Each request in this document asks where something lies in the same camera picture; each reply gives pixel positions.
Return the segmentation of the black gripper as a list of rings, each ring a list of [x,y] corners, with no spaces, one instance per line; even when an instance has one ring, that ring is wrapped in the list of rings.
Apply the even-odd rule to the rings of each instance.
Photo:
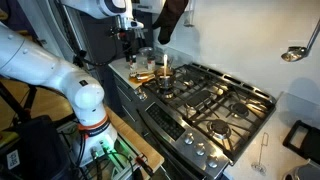
[[[137,36],[137,31],[120,29],[117,37],[122,44],[122,52],[126,61],[133,61],[142,47],[142,40]]]

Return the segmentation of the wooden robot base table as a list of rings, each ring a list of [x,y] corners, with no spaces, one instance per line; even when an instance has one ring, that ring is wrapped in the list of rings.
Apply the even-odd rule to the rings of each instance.
[[[147,164],[156,172],[164,163],[164,157],[108,106],[105,106],[105,111],[117,132],[147,157]]]

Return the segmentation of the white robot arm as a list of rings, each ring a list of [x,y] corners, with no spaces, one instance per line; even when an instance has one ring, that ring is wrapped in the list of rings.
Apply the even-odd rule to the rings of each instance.
[[[61,0],[67,7],[96,19],[115,16],[122,30],[141,29],[134,19],[131,0]],[[56,89],[68,99],[80,136],[73,142],[75,163],[82,167],[114,149],[117,131],[103,105],[100,83],[76,65],[0,24],[0,74],[32,85]]]

